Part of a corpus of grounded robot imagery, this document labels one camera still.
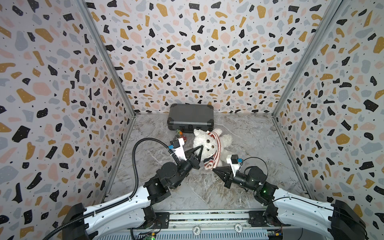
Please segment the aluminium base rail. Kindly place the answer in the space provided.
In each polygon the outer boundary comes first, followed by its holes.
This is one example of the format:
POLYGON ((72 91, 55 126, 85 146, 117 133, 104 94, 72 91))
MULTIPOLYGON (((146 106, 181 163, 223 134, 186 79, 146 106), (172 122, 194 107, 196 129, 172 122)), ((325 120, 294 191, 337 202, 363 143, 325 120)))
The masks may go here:
POLYGON ((122 230, 105 240, 303 240, 304 230, 268 224, 264 210, 158 212, 156 227, 122 230))

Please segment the white teddy bear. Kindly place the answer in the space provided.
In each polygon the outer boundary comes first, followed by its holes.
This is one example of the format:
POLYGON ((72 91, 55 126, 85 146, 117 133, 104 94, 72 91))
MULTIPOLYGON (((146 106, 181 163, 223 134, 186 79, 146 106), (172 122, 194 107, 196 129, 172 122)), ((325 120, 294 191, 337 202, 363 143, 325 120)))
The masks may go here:
MULTIPOLYGON (((223 135, 223 131, 221 129, 213 129, 213 131, 217 132, 220 135, 221 140, 221 162, 218 167, 222 167, 224 164, 227 163, 227 155, 231 155, 232 153, 227 150, 233 142, 233 137, 231 135, 223 135)), ((205 161, 205 159, 209 158, 215 150, 212 150, 211 148, 215 148, 216 141, 208 136, 208 133, 210 131, 203 131, 199 129, 194 129, 194 141, 193 141, 193 147, 198 147, 200 145, 204 146, 204 150, 202 153, 202 160, 205 161)))

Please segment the bag of colourful small parts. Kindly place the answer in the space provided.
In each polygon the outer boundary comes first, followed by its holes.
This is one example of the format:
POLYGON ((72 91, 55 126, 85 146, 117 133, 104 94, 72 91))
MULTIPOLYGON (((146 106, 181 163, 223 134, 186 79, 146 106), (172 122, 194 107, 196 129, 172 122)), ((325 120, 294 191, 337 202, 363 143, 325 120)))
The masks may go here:
POLYGON ((176 138, 182 138, 184 142, 187 141, 187 136, 181 130, 176 130, 176 138))

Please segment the red white striped knitted sweater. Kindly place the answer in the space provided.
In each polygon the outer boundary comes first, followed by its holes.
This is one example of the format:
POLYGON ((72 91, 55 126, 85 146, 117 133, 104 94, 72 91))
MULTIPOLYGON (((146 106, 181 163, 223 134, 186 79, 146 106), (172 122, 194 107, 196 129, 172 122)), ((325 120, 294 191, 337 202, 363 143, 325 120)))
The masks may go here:
POLYGON ((215 152, 209 158, 205 159, 205 161, 204 161, 205 162, 204 163, 205 169, 206 170, 212 170, 212 169, 218 167, 220 162, 221 162, 222 144, 221 144, 221 140, 220 140, 220 135, 217 132, 215 132, 215 131, 209 132, 208 136, 213 138, 216 141, 216 145, 217 145, 215 148, 211 148, 212 150, 215 150, 215 152))

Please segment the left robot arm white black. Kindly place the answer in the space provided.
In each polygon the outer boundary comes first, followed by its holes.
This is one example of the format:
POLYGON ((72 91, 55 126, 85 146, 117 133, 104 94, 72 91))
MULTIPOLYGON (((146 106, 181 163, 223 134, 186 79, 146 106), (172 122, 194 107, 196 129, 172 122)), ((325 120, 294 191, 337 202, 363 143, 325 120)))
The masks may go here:
POLYGON ((125 229, 150 227, 157 220, 153 205, 168 198, 192 169, 200 168, 202 149, 185 151, 186 159, 180 165, 165 163, 136 192, 87 208, 83 204, 71 207, 63 221, 62 238, 99 240, 125 229))

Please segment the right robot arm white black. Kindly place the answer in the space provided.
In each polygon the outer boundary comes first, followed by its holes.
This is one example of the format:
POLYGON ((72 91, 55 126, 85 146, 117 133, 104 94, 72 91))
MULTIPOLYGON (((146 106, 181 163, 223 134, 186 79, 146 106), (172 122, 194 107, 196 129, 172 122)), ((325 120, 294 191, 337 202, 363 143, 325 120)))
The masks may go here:
POLYGON ((256 166, 247 173, 233 172, 229 166, 215 168, 214 173, 226 188, 237 185, 251 191, 266 206, 263 218, 268 225, 300 227, 330 240, 364 240, 366 225, 343 201, 319 202, 292 194, 267 182, 267 175, 256 166))

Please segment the dark grey hard case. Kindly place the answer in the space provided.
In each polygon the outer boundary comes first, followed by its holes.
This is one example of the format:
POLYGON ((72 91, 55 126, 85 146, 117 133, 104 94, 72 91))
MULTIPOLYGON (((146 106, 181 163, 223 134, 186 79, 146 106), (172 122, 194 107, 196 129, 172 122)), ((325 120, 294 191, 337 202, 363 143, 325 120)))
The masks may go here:
POLYGON ((214 107, 199 104, 172 104, 167 119, 169 130, 191 134, 194 129, 212 131, 214 122, 214 107))

